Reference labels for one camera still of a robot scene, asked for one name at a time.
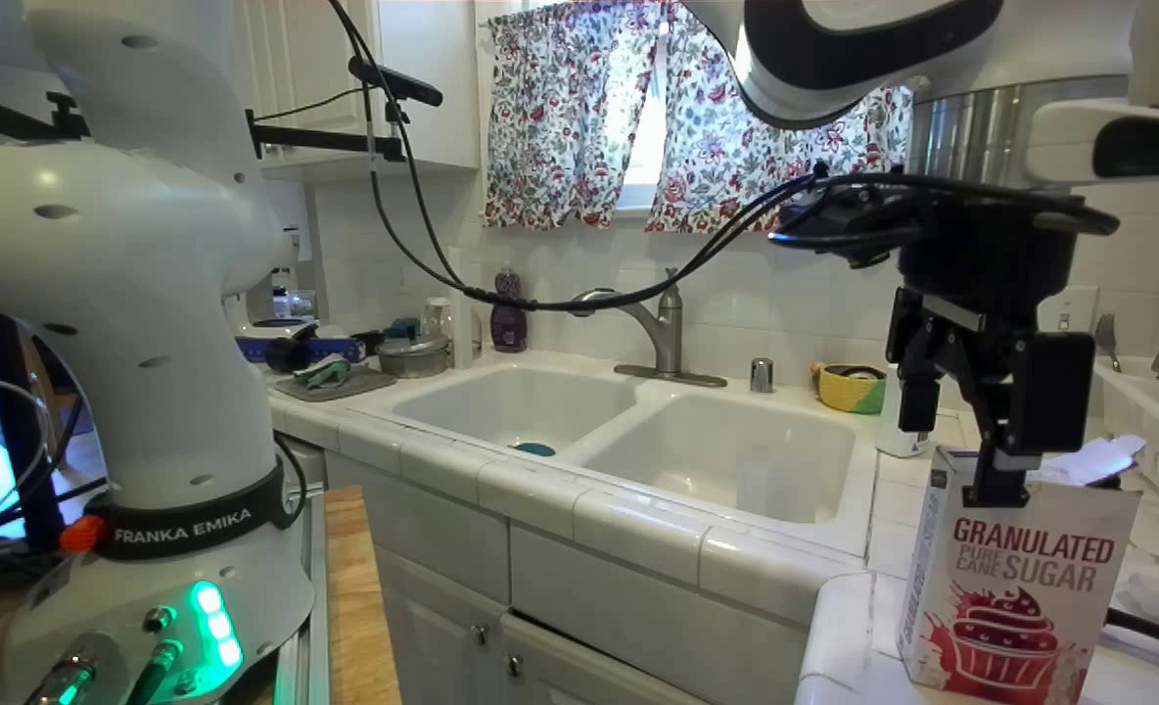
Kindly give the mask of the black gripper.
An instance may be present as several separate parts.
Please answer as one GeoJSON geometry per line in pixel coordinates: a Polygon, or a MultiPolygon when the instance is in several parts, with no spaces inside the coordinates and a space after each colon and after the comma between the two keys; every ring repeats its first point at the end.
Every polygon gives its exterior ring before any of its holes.
{"type": "Polygon", "coordinates": [[[937,427],[941,380],[974,410],[984,449],[970,505],[1022,511],[1026,453],[1078,449],[1093,389],[1093,338],[1042,334],[1036,307],[1065,289],[1081,236],[1113,236],[1116,217],[1081,200],[945,200],[902,247],[890,359],[902,372],[897,427],[937,427]]]}

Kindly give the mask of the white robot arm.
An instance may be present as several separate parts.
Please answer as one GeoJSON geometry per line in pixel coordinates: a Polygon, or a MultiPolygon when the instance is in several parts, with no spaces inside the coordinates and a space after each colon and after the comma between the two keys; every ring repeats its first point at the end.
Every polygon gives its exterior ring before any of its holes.
{"type": "Polygon", "coordinates": [[[110,458],[106,533],[16,614],[0,705],[210,705],[313,614],[306,475],[222,319],[282,247],[231,59],[231,0],[0,0],[0,63],[88,118],[0,144],[0,314],[110,458]]]}

